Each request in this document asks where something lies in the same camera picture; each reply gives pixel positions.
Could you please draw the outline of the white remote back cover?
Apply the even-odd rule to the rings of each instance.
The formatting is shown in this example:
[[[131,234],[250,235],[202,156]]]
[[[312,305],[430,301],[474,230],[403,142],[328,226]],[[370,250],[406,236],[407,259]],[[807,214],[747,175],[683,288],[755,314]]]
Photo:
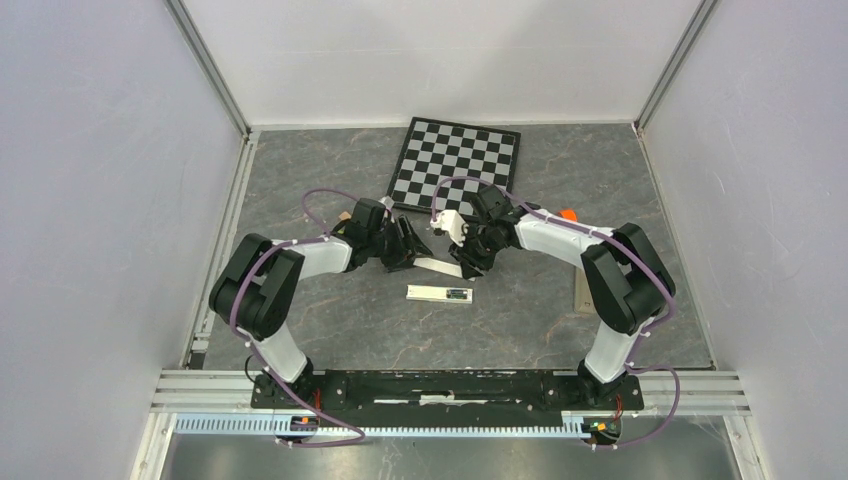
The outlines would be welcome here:
[[[418,268],[427,269],[456,278],[463,277],[462,270],[459,265],[433,258],[416,258],[413,265]]]

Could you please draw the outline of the white rectangular bar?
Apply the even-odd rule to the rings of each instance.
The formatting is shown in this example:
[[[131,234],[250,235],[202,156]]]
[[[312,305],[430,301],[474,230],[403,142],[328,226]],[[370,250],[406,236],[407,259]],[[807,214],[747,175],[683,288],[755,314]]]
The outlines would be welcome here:
[[[473,290],[470,288],[408,285],[406,299],[425,302],[471,304],[473,302]]]

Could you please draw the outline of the beige remote control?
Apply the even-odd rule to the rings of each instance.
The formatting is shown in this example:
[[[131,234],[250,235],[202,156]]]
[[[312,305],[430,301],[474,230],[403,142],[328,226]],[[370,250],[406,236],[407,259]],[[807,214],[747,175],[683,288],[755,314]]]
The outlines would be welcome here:
[[[574,275],[574,311],[581,315],[595,315],[596,309],[584,270],[577,268]]]

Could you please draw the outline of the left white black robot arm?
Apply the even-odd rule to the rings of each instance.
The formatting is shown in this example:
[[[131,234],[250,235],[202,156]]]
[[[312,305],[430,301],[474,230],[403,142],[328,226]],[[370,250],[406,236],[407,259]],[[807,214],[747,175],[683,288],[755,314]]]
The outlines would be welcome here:
[[[348,218],[315,238],[274,241],[246,235],[237,245],[208,297],[208,306],[259,355],[275,392],[290,407],[314,394],[312,368],[286,325],[298,283],[325,274],[350,273],[378,259],[389,272],[410,269],[433,255],[408,218],[389,213],[373,199],[360,199]]]

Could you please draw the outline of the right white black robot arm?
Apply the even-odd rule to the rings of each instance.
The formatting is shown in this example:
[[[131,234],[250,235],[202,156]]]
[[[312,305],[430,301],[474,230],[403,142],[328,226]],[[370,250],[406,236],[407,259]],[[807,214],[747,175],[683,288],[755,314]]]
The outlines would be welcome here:
[[[602,408],[631,371],[640,338],[676,309],[676,286],[645,232],[633,223],[617,229],[567,220],[485,183],[471,197],[473,220],[453,209],[431,210],[431,227],[447,234],[451,255],[466,278],[492,268],[498,252],[514,247],[549,255],[584,272],[601,320],[578,366],[577,392]]]

